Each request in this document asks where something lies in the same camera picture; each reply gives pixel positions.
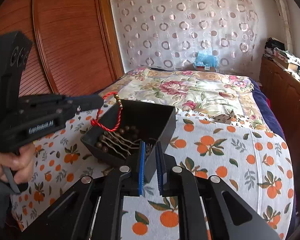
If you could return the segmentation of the person's left hand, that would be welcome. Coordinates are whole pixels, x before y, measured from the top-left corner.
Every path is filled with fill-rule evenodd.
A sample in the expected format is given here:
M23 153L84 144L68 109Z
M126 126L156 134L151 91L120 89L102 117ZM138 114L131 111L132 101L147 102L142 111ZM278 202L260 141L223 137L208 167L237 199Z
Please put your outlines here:
M19 156L14 153L0 153L0 180L8 182L3 171L5 166L16 172L14 175L16 184L28 182L33 176L35 151L34 143L29 143L19 148Z

